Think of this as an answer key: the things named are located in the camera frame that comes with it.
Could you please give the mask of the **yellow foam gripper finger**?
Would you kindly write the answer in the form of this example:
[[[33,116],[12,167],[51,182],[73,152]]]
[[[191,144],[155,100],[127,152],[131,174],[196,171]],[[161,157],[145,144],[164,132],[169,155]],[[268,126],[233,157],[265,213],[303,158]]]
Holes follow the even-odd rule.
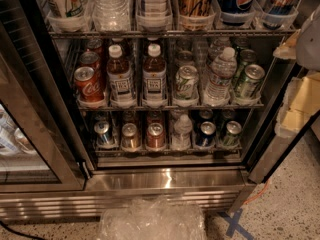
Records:
[[[286,41],[278,46],[273,52],[273,56],[283,60],[296,59],[296,44],[300,34],[300,30],[293,33]]]
[[[320,72],[309,71],[302,78],[293,77],[276,118],[276,135],[281,138],[293,137],[319,110]]]

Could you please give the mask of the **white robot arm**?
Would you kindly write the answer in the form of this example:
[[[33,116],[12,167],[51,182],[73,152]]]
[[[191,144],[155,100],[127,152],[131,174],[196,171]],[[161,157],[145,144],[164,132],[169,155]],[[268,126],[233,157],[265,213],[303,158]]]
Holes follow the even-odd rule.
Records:
[[[276,135],[291,138],[320,110],[320,6],[273,55],[294,59],[308,70],[306,76],[292,78],[276,118]]]

